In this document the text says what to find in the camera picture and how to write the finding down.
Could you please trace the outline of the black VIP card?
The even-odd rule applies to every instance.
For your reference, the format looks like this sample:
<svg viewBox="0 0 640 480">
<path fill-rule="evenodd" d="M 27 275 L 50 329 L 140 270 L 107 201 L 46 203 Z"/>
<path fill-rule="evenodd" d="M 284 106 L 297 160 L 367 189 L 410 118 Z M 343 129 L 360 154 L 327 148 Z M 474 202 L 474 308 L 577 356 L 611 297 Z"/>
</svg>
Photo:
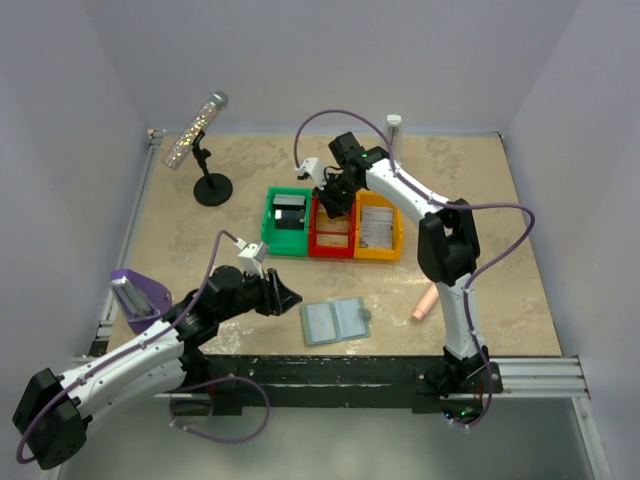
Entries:
<svg viewBox="0 0 640 480">
<path fill-rule="evenodd" d="M 305 217 L 304 210 L 275 209 L 274 227 L 279 230 L 303 230 Z"/>
</svg>

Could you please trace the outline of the teal leather card holder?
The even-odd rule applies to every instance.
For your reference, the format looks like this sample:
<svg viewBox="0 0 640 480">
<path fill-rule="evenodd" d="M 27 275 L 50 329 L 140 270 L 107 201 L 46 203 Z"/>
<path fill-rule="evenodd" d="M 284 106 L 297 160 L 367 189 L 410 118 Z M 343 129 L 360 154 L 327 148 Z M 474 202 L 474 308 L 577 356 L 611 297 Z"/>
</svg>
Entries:
<svg viewBox="0 0 640 480">
<path fill-rule="evenodd" d="M 362 297 L 303 304 L 300 318 L 307 346 L 335 344 L 370 336 L 371 312 Z"/>
</svg>

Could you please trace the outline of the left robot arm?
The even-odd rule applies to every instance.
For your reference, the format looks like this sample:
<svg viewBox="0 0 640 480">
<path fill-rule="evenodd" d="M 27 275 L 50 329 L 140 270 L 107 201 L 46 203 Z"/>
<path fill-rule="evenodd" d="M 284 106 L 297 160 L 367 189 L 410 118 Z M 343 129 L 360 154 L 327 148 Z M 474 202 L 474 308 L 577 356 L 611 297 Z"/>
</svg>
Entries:
<svg viewBox="0 0 640 480">
<path fill-rule="evenodd" d="M 21 435 L 17 462 L 53 469 L 84 446 L 99 415 L 137 397 L 201 389 L 208 369 L 199 348 L 223 322 L 249 312 L 281 316 L 301 301 L 273 268 L 260 274 L 216 268 L 198 289 L 110 353 L 61 374 L 49 368 L 35 373 L 12 417 Z"/>
</svg>

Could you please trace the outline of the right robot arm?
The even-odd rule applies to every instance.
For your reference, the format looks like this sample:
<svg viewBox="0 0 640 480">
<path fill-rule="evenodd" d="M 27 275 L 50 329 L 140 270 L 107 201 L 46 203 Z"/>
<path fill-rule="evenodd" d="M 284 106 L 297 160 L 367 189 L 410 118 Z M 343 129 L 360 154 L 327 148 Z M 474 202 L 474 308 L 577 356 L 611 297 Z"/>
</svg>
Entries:
<svg viewBox="0 0 640 480">
<path fill-rule="evenodd" d="M 314 195 L 331 217 L 347 213 L 356 194 L 368 190 L 416 226 L 417 263 L 436 286 L 443 311 L 445 378 L 455 391 L 469 391 L 479 383 L 488 362 L 484 337 L 473 319 L 476 305 L 471 282 L 480 246 L 469 205 L 427 189 L 392 160 L 389 151 L 367 150 L 350 132 L 331 141 L 329 149 L 338 163 L 336 172 L 330 173 L 317 158 L 307 158 L 298 176 L 313 179 Z"/>
</svg>

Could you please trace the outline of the silver cards stack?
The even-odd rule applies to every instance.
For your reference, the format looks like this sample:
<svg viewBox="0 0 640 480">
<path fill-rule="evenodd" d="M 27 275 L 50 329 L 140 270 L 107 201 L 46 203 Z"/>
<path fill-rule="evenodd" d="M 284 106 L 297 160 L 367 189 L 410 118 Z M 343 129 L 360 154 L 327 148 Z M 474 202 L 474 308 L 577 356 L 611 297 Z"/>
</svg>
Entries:
<svg viewBox="0 0 640 480">
<path fill-rule="evenodd" d="M 394 212 L 390 207 L 364 206 L 361 210 L 361 248 L 391 250 L 393 246 Z"/>
</svg>

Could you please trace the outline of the yellow plastic bin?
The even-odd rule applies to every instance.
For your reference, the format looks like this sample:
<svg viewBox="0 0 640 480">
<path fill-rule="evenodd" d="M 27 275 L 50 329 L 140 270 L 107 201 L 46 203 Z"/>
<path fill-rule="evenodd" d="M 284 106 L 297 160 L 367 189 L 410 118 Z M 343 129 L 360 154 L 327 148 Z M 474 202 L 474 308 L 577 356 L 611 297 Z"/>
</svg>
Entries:
<svg viewBox="0 0 640 480">
<path fill-rule="evenodd" d="M 355 251 L 359 260 L 398 261 L 404 245 L 403 216 L 379 194 L 361 190 L 356 195 Z"/>
</svg>

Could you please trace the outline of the red plastic bin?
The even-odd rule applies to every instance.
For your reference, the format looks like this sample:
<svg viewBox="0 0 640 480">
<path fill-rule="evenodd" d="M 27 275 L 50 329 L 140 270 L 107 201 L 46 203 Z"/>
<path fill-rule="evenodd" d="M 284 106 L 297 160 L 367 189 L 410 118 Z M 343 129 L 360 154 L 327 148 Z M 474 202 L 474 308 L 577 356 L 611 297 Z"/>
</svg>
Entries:
<svg viewBox="0 0 640 480">
<path fill-rule="evenodd" d="M 319 232 L 315 228 L 315 220 L 316 214 L 318 212 L 326 212 L 324 207 L 321 205 L 319 200 L 316 197 L 312 198 L 311 205 L 311 216 L 310 216 L 310 225 L 309 225 L 309 238 L 308 238 L 308 255 L 310 257 L 318 257 L 318 258 L 338 258 L 338 259 L 351 259 L 354 257 L 355 252 L 355 244 L 356 244 L 356 220 L 355 220 L 355 205 L 352 206 L 351 211 L 348 215 L 351 221 L 351 228 L 348 233 L 325 233 Z M 349 236 L 349 247 L 348 248 L 326 248 L 326 247 L 318 247 L 316 245 L 316 236 L 318 234 L 337 234 L 337 235 L 348 235 Z"/>
</svg>

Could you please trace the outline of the green plastic bin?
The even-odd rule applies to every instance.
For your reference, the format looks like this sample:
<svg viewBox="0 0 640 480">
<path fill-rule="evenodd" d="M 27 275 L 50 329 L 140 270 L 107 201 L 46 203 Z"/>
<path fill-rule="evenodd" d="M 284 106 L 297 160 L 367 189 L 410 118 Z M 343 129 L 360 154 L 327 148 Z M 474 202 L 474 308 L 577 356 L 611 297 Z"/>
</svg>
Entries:
<svg viewBox="0 0 640 480">
<path fill-rule="evenodd" d="M 279 230 L 274 227 L 273 197 L 277 194 L 304 195 L 305 228 L 303 230 Z M 276 187 L 268 188 L 261 226 L 261 239 L 269 246 L 271 255 L 306 257 L 308 253 L 308 234 L 311 214 L 311 190 L 305 188 Z"/>
</svg>

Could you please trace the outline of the white metronome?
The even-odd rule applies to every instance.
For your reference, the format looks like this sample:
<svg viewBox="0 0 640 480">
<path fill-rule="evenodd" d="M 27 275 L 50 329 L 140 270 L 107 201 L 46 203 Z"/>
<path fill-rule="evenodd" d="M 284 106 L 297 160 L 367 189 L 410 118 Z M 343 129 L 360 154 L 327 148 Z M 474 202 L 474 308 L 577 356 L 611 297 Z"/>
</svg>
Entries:
<svg viewBox="0 0 640 480">
<path fill-rule="evenodd" d="M 385 136 L 389 141 L 397 165 L 402 163 L 403 153 L 403 122 L 397 114 L 388 114 L 385 124 Z"/>
</svg>

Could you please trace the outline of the black microphone stand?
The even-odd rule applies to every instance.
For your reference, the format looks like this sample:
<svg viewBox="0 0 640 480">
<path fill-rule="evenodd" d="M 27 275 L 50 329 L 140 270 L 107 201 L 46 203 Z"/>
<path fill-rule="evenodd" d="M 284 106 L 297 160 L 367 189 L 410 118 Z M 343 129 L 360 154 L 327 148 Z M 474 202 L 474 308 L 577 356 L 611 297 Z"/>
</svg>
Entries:
<svg viewBox="0 0 640 480">
<path fill-rule="evenodd" d="M 205 133 L 200 131 L 192 142 L 191 151 L 203 175 L 194 184 L 193 194 L 196 201 L 206 207 L 216 207 L 228 201 L 233 193 L 231 180 L 220 173 L 211 173 L 207 159 L 211 152 L 200 146 Z"/>
</svg>

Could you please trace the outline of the pink microphone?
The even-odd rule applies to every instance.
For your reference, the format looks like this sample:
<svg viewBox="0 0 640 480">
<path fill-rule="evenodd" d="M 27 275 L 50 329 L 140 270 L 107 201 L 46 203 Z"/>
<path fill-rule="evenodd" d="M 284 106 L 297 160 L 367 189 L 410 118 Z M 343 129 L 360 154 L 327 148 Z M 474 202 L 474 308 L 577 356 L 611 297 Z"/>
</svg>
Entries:
<svg viewBox="0 0 640 480">
<path fill-rule="evenodd" d="M 426 315 L 431 311 L 431 309 L 435 306 L 437 301 L 439 300 L 439 292 L 435 285 L 432 285 L 424 296 L 421 298 L 417 306 L 415 307 L 411 320 L 421 322 L 424 320 Z"/>
</svg>

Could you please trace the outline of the glitter silver microphone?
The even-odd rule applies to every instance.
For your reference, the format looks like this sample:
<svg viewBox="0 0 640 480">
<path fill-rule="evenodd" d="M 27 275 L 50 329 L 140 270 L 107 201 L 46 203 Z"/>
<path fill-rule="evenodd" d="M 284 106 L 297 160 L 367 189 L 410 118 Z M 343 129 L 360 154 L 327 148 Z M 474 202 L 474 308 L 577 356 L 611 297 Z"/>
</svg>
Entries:
<svg viewBox="0 0 640 480">
<path fill-rule="evenodd" d="M 210 93 L 208 99 L 165 154 L 162 163 L 172 170 L 177 170 L 192 152 L 198 136 L 206 133 L 219 113 L 227 108 L 228 102 L 229 97 L 222 90 Z"/>
</svg>

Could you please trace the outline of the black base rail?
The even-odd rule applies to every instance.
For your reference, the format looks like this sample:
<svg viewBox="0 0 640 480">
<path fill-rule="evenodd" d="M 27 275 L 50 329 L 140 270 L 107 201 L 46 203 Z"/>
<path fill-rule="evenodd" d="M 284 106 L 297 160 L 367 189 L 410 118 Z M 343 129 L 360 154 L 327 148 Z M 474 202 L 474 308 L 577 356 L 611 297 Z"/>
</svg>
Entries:
<svg viewBox="0 0 640 480">
<path fill-rule="evenodd" d="M 409 409 L 463 419 L 478 416 L 503 390 L 497 362 L 466 379 L 446 368 L 441 355 L 184 356 L 185 379 L 172 394 L 193 394 L 216 415 L 246 407 Z"/>
</svg>

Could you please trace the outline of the purple bracket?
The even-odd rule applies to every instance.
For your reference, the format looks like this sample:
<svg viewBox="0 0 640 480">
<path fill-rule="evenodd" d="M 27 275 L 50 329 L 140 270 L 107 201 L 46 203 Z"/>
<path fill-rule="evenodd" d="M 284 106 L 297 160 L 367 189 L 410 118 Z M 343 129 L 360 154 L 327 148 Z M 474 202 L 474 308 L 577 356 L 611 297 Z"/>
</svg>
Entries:
<svg viewBox="0 0 640 480">
<path fill-rule="evenodd" d="M 110 289 L 135 334 L 143 333 L 172 306 L 172 295 L 163 284 L 131 269 L 113 270 Z"/>
</svg>

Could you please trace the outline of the aluminium frame rail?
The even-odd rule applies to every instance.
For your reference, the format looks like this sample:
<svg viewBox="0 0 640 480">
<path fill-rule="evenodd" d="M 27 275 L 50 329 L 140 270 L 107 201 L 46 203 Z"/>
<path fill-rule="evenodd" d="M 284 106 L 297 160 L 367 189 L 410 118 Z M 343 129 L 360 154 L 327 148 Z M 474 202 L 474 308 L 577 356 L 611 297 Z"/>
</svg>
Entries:
<svg viewBox="0 0 640 480">
<path fill-rule="evenodd" d="M 143 125 L 47 127 L 38 137 L 46 197 L 31 255 L 34 366 L 28 375 L 65 370 L 95 334 L 109 271 L 133 212 L 148 150 Z"/>
</svg>

